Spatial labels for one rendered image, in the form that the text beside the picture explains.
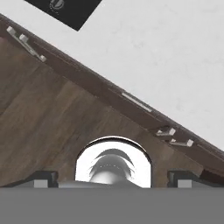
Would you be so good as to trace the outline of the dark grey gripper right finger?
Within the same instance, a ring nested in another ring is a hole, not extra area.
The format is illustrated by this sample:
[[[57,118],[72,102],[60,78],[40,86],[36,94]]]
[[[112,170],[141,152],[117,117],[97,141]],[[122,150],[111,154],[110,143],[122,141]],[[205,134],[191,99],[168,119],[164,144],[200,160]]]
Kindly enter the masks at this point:
[[[190,171],[168,171],[167,177],[167,186],[172,188],[224,188],[224,184],[214,183],[209,180],[199,178]]]

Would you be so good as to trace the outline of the dark wood cupboard run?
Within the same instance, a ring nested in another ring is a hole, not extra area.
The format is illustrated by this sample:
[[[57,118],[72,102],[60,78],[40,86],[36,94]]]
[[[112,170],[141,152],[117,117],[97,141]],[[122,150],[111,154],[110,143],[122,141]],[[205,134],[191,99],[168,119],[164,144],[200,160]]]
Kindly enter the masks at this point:
[[[52,68],[54,72],[65,76],[79,87],[87,90],[91,95],[97,97],[103,103],[129,118],[132,122],[149,131],[167,148],[179,151],[198,165],[201,165],[203,170],[200,176],[203,179],[207,179],[211,182],[224,182],[224,152],[218,150],[210,143],[196,136],[191,131],[185,129],[160,112],[156,110],[148,112],[140,108],[132,101],[123,97],[122,93],[126,93],[137,99],[136,97],[128,94],[112,82],[83,66],[77,60],[72,59],[56,47],[48,44],[43,39],[35,36],[24,27],[0,13],[0,33],[11,43],[15,43],[16,40],[6,31],[9,26],[20,35],[24,34],[29,38],[28,43],[34,50],[46,57],[46,64]],[[173,127],[176,132],[173,136],[157,136],[156,132],[162,127]],[[194,143],[192,147],[171,145],[169,142],[173,138],[181,142],[192,139]]]

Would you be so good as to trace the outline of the black hob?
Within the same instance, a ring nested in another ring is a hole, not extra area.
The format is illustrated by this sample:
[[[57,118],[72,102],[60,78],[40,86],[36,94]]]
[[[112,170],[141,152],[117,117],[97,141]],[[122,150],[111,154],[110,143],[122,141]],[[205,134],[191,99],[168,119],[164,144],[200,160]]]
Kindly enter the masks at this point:
[[[64,25],[78,31],[102,0],[25,0]]]

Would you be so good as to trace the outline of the white and black round object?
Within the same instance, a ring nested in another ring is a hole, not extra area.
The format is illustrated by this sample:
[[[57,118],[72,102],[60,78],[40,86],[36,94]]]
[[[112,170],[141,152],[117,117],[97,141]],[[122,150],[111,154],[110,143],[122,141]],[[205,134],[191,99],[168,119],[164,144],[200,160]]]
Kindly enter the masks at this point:
[[[103,136],[79,153],[74,179],[100,185],[151,188],[151,159],[135,141],[122,136]]]

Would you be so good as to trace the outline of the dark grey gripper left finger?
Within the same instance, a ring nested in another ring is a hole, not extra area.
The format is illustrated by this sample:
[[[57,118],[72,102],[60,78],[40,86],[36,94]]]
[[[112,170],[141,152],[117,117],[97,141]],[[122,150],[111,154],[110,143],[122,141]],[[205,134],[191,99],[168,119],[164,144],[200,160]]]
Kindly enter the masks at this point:
[[[27,178],[5,185],[5,187],[51,188],[58,187],[59,174],[56,171],[35,171]]]

